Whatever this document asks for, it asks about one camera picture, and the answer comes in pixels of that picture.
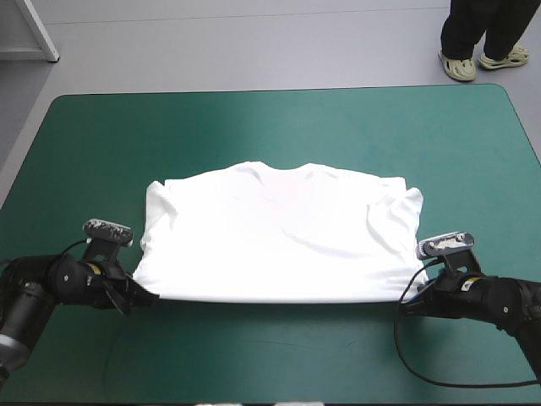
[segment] gray floor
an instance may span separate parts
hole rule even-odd
[[[0,204],[60,95],[456,83],[436,57],[448,0],[33,3],[61,58],[0,62]],[[538,156],[540,37],[537,16],[522,40],[532,62],[477,79],[507,89]]]

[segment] foot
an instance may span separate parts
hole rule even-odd
[[[449,59],[443,52],[440,52],[441,63],[445,73],[452,79],[460,82],[471,82],[477,76],[477,71],[473,60],[469,59]]]
[[[525,47],[520,44],[516,44],[509,55],[500,61],[495,61],[487,57],[485,54],[479,58],[479,64],[485,69],[501,69],[501,68],[517,68],[527,63],[530,57],[529,52]]]

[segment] black pants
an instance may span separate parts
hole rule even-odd
[[[451,0],[441,31],[441,50],[450,59],[469,59],[486,31],[484,53],[501,60],[518,42],[541,0]]]

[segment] person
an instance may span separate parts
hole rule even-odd
[[[518,44],[541,0],[451,0],[451,12],[441,31],[440,59],[454,80],[477,75],[473,48],[486,32],[479,64],[485,69],[515,68],[529,59]]]

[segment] green table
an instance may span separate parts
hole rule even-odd
[[[496,85],[62,96],[0,211],[0,254],[58,252],[100,217],[144,230],[145,188],[243,161],[403,176],[418,236],[471,232],[487,273],[541,279],[541,171]],[[137,244],[121,261],[134,269]],[[393,304],[161,301],[130,317],[59,307],[2,401],[536,402],[538,387],[453,390],[409,375]],[[532,378],[514,339],[470,321],[407,320],[405,347],[449,381]]]

